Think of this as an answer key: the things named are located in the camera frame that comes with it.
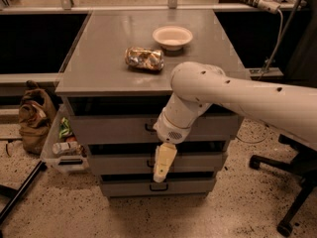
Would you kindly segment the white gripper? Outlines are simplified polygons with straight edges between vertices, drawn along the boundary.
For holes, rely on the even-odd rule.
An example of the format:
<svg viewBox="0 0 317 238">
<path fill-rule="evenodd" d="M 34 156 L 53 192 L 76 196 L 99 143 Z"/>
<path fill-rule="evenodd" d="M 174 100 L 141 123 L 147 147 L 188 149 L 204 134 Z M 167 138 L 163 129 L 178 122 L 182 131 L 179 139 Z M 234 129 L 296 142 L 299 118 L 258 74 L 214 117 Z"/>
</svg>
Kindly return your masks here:
<svg viewBox="0 0 317 238">
<path fill-rule="evenodd" d="M 193 123 L 211 106 L 210 103 L 191 102 L 173 93 L 161 111 L 154 129 L 163 142 L 156 148 L 154 181 L 163 182 L 172 165 L 177 149 L 191 131 Z"/>
</svg>

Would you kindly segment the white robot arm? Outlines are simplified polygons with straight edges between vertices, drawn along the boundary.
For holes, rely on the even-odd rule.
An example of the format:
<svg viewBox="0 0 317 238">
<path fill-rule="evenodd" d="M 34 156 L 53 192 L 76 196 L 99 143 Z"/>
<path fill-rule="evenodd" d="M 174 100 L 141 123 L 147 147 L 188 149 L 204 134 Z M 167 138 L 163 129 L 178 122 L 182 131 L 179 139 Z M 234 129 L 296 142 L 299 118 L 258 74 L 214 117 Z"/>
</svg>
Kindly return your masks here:
<svg viewBox="0 0 317 238">
<path fill-rule="evenodd" d="M 317 150 L 317 89 L 229 77 L 215 65 L 187 61 L 171 73 L 172 95 L 154 125 L 154 181 L 162 182 L 195 120 L 213 104 L 254 119 Z"/>
</svg>

